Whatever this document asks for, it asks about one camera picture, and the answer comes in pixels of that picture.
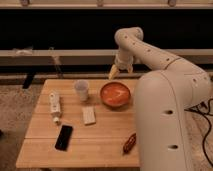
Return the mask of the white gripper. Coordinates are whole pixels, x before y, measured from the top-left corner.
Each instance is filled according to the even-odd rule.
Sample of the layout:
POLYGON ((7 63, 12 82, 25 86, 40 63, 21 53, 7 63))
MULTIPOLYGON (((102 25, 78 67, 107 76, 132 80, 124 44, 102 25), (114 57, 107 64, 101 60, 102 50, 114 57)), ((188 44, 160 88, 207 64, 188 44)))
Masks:
POLYGON ((128 73, 133 73, 133 57, 122 57, 117 55, 115 58, 115 64, 112 65, 108 78, 114 79, 119 74, 119 70, 127 70, 128 73))

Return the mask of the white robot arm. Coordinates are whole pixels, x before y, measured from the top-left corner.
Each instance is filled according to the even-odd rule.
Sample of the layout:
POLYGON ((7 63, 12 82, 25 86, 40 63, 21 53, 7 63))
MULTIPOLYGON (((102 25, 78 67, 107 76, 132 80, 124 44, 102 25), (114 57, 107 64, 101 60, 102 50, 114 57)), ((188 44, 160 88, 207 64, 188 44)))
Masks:
POLYGON ((194 171, 185 110, 206 101, 211 81, 190 61, 143 41, 139 27, 115 33, 118 51, 110 78, 133 71, 133 59, 151 69, 134 89, 136 139, 141 171, 194 171))

